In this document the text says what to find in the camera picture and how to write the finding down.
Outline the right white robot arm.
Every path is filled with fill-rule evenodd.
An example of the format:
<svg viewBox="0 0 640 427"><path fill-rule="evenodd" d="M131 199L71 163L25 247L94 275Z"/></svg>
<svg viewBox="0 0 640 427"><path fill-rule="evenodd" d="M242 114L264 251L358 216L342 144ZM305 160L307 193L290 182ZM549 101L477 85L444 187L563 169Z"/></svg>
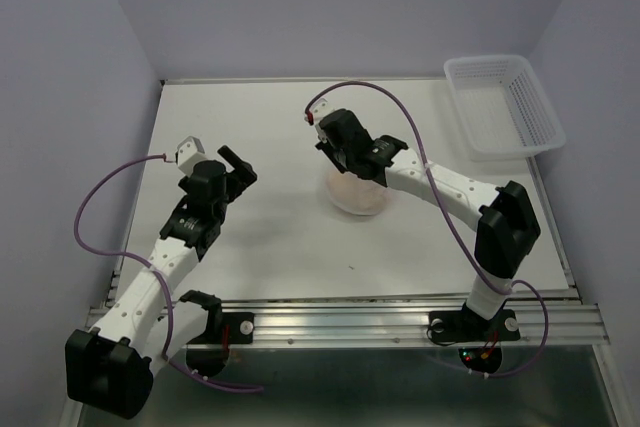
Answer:
<svg viewBox="0 0 640 427"><path fill-rule="evenodd" d="M318 134L317 149L340 173L442 207L475 233L473 258L479 270L472 289L460 310L433 315L433 340L518 339L517 332L506 329L502 309L541 233L526 188L514 181L504 186L479 182L428 163L399 139L372 138L347 109L322 104L306 117Z"/></svg>

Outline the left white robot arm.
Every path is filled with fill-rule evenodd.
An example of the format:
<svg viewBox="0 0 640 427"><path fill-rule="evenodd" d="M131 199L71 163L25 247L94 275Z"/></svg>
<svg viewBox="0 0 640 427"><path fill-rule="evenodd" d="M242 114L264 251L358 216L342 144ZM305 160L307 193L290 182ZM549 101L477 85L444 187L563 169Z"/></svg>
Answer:
<svg viewBox="0 0 640 427"><path fill-rule="evenodd" d="M189 137L176 149L184 195L161 228L152 253L123 252L142 268L121 297L92 327L76 330L65 344L66 388L70 399L124 419L144 407L154 379L193 340L218 347L226 360L233 345L249 345L251 312L226 313L221 300L175 289L204 259L221 233L228 206L257 180L250 163L228 146L219 160L207 158Z"/></svg>

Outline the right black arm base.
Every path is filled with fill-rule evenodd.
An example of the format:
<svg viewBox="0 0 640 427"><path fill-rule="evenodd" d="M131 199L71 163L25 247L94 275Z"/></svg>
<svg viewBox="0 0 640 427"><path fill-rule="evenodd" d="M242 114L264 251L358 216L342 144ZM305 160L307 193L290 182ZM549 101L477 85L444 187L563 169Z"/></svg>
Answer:
<svg viewBox="0 0 640 427"><path fill-rule="evenodd" d="M466 306L457 311L431 311L426 335L439 347L460 345L458 356L463 366L487 375L496 374L501 366L500 344L521 339L513 310L500 309L486 320Z"/></svg>

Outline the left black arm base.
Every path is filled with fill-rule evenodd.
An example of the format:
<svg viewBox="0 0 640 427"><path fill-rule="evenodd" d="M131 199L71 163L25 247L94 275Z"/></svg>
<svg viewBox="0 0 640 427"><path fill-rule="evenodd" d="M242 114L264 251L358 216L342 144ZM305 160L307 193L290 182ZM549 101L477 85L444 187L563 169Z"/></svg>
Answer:
<svg viewBox="0 0 640 427"><path fill-rule="evenodd" d="M186 367L204 380L224 370L233 346L253 343L255 314L225 311L214 295L189 290L175 304L173 315L169 355L185 349Z"/></svg>

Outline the white plastic basket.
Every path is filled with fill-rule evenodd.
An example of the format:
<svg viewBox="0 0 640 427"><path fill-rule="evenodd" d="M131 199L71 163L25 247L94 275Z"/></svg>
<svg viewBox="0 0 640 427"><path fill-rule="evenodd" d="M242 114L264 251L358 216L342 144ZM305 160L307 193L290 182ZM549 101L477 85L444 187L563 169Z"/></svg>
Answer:
<svg viewBox="0 0 640 427"><path fill-rule="evenodd" d="M526 58L453 58L444 73L472 160L525 159L565 145L556 111Z"/></svg>

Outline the aluminium mounting rail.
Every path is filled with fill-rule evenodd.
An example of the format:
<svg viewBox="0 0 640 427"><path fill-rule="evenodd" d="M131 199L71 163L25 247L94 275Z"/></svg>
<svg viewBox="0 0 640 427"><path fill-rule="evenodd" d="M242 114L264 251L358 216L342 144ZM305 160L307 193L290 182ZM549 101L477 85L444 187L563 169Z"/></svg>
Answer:
<svg viewBox="0 0 640 427"><path fill-rule="evenodd" d="M607 345L600 310L575 299L547 301L548 346ZM225 302L224 313L253 315L253 340L244 349L432 348L427 337L440 312L456 299L313 302Z"/></svg>

